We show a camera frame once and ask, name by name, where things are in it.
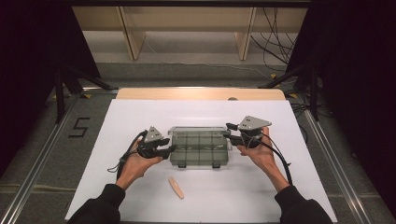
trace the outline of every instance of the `white board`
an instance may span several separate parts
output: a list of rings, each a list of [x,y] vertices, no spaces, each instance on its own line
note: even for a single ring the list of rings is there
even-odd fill
[[[304,143],[288,101],[155,101],[113,100],[84,175],[70,205],[69,219],[88,199],[96,198],[115,174],[117,164],[135,136],[156,127],[165,137],[173,126],[220,126],[247,116],[273,123],[270,134],[287,162],[293,184],[306,199],[317,200],[333,222],[336,217]],[[121,220],[135,222],[278,222],[280,208],[270,180],[248,157],[234,148],[227,167],[219,170],[179,170],[170,161],[151,167],[126,192]],[[276,160],[280,170],[283,166]],[[172,176],[182,188],[179,199],[169,185]]]

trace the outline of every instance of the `black sweater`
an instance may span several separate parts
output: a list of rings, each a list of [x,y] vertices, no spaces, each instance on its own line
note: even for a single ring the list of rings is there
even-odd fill
[[[119,206],[124,198],[123,189],[115,184],[107,184],[98,198],[85,202],[67,223],[120,223]],[[315,200],[306,200],[294,186],[282,189],[275,199],[282,211],[280,223],[332,223],[320,204]]]

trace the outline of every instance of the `hand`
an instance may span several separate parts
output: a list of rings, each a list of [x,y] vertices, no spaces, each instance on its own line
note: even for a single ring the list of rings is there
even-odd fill
[[[262,133],[264,134],[262,141],[271,147],[271,140],[265,136],[269,136],[269,132],[268,127],[262,128]],[[249,156],[254,164],[268,175],[277,192],[280,192],[282,189],[290,185],[282,173],[280,173],[275,162],[274,152],[270,148],[263,145],[258,145],[255,148],[246,148],[244,146],[237,146],[236,148],[241,151],[242,156]]]
[[[136,148],[139,142],[140,140],[137,140],[136,143],[134,143],[133,148]],[[162,157],[146,159],[141,157],[138,153],[132,154],[125,162],[120,178],[117,180],[116,185],[120,186],[124,190],[127,190],[137,178],[144,175],[149,167],[159,163],[162,160]]]

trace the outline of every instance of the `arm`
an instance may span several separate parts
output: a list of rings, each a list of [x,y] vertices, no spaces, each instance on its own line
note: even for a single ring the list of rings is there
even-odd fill
[[[262,128],[262,132],[269,136],[267,127]],[[264,136],[262,141],[268,146],[272,145],[268,137]],[[297,188],[289,184],[282,173],[280,173],[271,149],[262,145],[258,145],[255,148],[245,148],[243,146],[238,146],[237,148],[241,151],[242,156],[249,156],[273,183],[277,191],[275,199],[282,211],[281,223],[332,223],[320,204],[314,200],[306,200],[298,192]]]
[[[139,154],[132,154],[122,168],[120,178],[116,184],[107,184],[102,194],[96,199],[89,199],[69,219],[69,224],[120,223],[119,206],[125,198],[127,190],[134,181],[142,177],[152,165],[159,163],[163,158],[145,159]]]

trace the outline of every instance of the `gray carpet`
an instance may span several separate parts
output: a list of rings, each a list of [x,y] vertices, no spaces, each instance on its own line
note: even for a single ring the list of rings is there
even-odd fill
[[[269,81],[263,76],[270,77],[271,74],[281,76],[282,74],[282,72],[273,72],[262,65],[240,65],[238,67],[185,64],[98,64],[103,80],[113,86],[121,87],[254,87]],[[258,70],[263,75],[248,69]],[[91,86],[85,81],[81,81],[81,83]],[[290,90],[291,87],[292,84],[280,85],[280,89],[284,91]],[[108,106],[111,99],[115,97],[115,94],[93,94],[89,99],[78,100],[17,223],[64,223],[64,216],[91,155]],[[290,98],[290,101],[297,103],[297,100],[293,98]],[[323,116],[331,114],[326,108],[320,109],[319,112],[322,114],[319,115],[319,123],[337,158],[342,163],[350,182],[360,195],[373,223],[395,223],[395,219],[362,170],[359,160],[350,156],[348,143],[336,120]],[[90,118],[79,122],[79,126],[87,127],[88,130],[84,137],[70,138],[70,135],[82,133],[82,130],[73,129],[78,118]],[[0,213],[6,210],[18,185],[28,174],[35,158],[44,146],[55,120],[56,104],[50,97],[48,107],[43,109],[42,116],[37,121],[25,147],[18,153],[0,180]],[[307,131],[309,152],[339,223],[356,223],[305,115],[302,114],[297,120]]]

